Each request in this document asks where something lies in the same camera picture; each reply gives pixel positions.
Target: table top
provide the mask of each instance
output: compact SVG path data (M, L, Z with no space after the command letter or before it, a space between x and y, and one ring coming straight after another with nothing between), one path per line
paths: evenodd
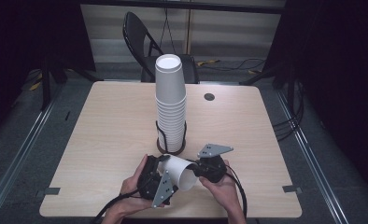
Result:
M260 92L255 87L186 85L187 145L178 156L196 159L207 144L233 147L230 161L248 198L248 217L299 217L302 214ZM213 101L206 93L215 95ZM44 217L94 217L118 196L144 154L159 156L155 84L96 82L78 118L40 208ZM178 191L165 208L132 217L226 217L198 181Z

